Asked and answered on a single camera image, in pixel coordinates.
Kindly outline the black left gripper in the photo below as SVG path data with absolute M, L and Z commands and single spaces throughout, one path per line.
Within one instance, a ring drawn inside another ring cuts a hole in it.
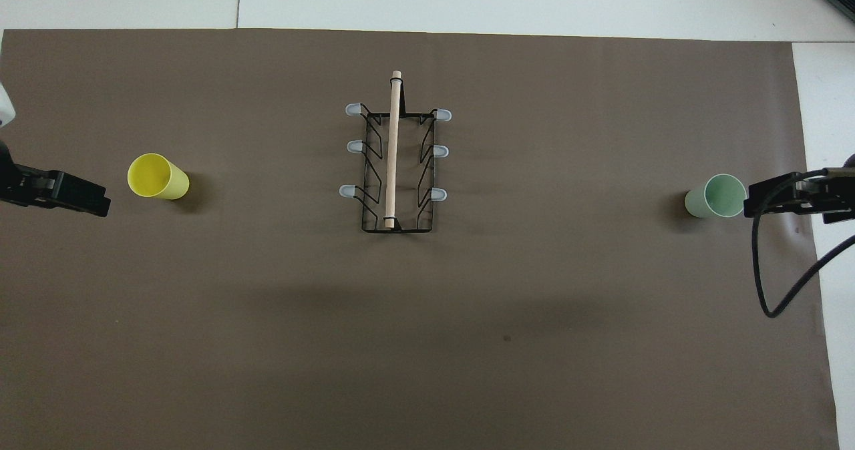
M 43 199 L 47 184 L 53 185 Z M 62 171 L 45 171 L 13 163 L 6 143 L 1 142 L 1 196 L 16 206 L 64 208 L 106 218 L 111 200 L 104 186 Z

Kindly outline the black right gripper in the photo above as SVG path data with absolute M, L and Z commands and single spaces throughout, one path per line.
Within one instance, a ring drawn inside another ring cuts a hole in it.
M 825 224 L 854 220 L 854 168 L 825 171 L 812 180 L 812 206 L 817 210 L 833 210 L 825 213 Z M 751 184 L 744 200 L 745 218 L 769 213 L 812 214 L 810 201 L 799 189 L 800 183 L 810 178 L 803 173 L 788 173 Z

